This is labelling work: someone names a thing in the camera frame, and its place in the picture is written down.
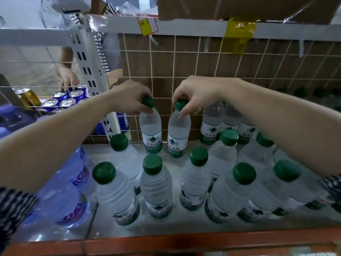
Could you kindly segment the blue-capped tinted bottle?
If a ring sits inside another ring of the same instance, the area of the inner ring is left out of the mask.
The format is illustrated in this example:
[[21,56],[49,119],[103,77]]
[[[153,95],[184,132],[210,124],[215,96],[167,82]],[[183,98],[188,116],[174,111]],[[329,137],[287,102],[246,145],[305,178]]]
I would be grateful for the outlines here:
[[10,133],[22,129],[36,120],[10,103],[0,105],[0,127],[6,128]]

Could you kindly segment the green-capped drinking water bottle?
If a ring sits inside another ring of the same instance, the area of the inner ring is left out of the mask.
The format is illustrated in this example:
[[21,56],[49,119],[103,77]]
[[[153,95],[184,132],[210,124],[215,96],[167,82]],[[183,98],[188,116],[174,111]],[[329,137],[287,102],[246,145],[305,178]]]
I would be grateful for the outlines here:
[[163,149],[161,117],[152,97],[142,98],[142,104],[153,110],[152,114],[141,113],[139,117],[143,144],[147,153],[158,154]]
[[178,99],[175,103],[175,110],[168,122],[167,153],[170,157],[175,159],[182,158],[185,155],[185,149],[190,134],[190,116],[180,116],[181,110],[187,104],[187,99]]

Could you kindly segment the large blue-tinted water jug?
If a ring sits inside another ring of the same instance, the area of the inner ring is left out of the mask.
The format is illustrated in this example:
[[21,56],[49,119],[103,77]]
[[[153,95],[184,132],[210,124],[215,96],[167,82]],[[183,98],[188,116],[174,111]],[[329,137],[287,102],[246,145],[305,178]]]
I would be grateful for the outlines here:
[[93,180],[86,159],[84,150],[79,146],[63,167],[38,191],[39,202],[23,226],[31,226],[45,217],[68,229],[85,223],[91,215],[88,198],[93,194]]

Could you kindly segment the striped shirt sleeve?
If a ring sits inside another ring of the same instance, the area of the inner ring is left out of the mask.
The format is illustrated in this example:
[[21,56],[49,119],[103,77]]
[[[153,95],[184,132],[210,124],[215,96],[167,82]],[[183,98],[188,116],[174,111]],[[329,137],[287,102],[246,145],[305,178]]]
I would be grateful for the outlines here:
[[32,193],[0,187],[0,256],[38,202]]
[[324,177],[318,181],[319,185],[325,189],[330,197],[341,204],[341,174],[336,176]]

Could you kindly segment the person's right hand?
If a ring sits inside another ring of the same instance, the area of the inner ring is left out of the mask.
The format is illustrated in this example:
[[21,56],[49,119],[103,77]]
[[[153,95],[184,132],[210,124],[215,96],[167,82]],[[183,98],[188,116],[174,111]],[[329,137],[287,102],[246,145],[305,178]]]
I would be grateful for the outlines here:
[[196,113],[198,113],[202,108],[219,101],[217,85],[209,79],[210,77],[190,76],[183,80],[174,91],[173,106],[178,99],[196,101]]

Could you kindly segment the yellow and red price tag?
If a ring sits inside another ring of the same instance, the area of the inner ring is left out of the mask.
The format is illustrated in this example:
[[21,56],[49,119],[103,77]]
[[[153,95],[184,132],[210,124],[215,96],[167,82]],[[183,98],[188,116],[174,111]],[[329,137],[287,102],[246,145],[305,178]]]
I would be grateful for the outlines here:
[[143,36],[150,36],[159,31],[155,17],[137,17],[137,21]]

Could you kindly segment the person's left forearm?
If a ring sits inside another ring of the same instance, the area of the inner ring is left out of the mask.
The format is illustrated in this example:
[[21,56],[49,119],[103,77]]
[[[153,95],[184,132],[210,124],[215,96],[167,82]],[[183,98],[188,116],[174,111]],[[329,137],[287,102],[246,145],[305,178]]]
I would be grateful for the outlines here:
[[0,139],[0,188],[36,193],[112,111],[113,89]]

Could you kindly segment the white perforated shelf post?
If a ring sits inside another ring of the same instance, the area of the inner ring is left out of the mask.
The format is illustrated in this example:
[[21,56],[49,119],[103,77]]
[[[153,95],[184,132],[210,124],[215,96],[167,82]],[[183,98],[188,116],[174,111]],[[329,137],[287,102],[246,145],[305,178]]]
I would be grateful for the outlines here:
[[98,54],[95,35],[82,25],[75,25],[71,30],[71,48],[78,62],[90,97],[97,97],[109,90],[104,59]]

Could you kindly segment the brown cardboard box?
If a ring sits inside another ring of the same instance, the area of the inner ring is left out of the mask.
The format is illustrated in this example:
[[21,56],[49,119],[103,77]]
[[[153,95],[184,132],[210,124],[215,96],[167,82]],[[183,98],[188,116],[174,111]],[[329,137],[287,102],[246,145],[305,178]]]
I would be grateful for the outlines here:
[[327,25],[341,0],[157,0],[158,17],[174,19],[281,21]]

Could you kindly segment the cluster of blue drink cans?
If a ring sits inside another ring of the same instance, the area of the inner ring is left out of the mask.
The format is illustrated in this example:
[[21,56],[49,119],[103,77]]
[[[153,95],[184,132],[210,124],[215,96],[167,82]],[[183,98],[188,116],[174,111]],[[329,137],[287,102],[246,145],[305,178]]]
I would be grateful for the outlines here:
[[70,87],[68,91],[54,92],[50,98],[43,100],[40,110],[58,113],[87,98],[89,98],[88,87],[86,84],[79,84],[74,89]]

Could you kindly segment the yellow tape strip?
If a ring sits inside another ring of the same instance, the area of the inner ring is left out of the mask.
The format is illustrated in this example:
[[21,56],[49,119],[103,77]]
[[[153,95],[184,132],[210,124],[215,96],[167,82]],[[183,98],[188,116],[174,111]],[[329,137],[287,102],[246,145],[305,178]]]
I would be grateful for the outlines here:
[[256,27],[257,21],[241,21],[235,18],[229,20],[222,38],[220,51],[243,55],[250,39],[254,37]]

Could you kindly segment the person's right forearm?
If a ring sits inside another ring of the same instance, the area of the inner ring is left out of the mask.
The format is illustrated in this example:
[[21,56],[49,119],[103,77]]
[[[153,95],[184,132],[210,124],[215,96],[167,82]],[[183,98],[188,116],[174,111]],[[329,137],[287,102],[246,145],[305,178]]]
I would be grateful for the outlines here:
[[341,174],[341,112],[239,78],[215,77],[233,105],[292,159],[321,176]]

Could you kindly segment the white shelf rail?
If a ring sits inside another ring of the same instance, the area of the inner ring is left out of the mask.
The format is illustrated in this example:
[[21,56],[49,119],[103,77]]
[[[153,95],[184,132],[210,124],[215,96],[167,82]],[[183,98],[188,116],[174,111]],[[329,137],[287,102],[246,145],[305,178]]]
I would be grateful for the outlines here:
[[[158,18],[157,35],[223,37],[228,21]],[[141,34],[134,16],[90,16],[90,28],[99,32]],[[74,30],[62,29],[10,29],[0,28],[0,45],[8,46],[65,46],[73,43]],[[295,23],[257,23],[253,38],[304,41],[341,42],[341,25],[305,25]]]

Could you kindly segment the person's left hand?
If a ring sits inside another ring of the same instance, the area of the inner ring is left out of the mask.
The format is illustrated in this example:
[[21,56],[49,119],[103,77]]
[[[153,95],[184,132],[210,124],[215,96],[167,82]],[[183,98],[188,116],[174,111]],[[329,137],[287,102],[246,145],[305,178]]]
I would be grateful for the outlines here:
[[126,114],[131,114],[134,103],[142,103],[142,98],[152,97],[147,86],[133,80],[127,80],[112,88],[108,94],[113,111]]

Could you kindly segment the cluster of green-capped bottles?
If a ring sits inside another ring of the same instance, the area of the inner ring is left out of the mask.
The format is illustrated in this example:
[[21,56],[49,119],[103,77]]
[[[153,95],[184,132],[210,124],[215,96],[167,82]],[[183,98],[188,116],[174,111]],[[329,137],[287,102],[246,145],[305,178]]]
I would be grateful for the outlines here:
[[[205,214],[216,224],[227,223],[234,216],[249,224],[263,218],[281,219],[301,207],[341,219],[341,206],[301,165],[282,159],[261,170],[247,157],[237,158],[238,139],[235,130],[226,129],[208,151],[204,147],[191,150],[180,183],[179,199],[185,209],[197,211],[204,206]],[[173,208],[170,172],[157,154],[147,155],[141,166],[139,186],[150,214],[167,217]],[[128,196],[126,175],[111,162],[97,164],[92,175],[101,187],[100,203],[116,210],[112,216],[116,220],[130,216],[130,206],[137,200]],[[119,211],[123,202],[131,203]]]

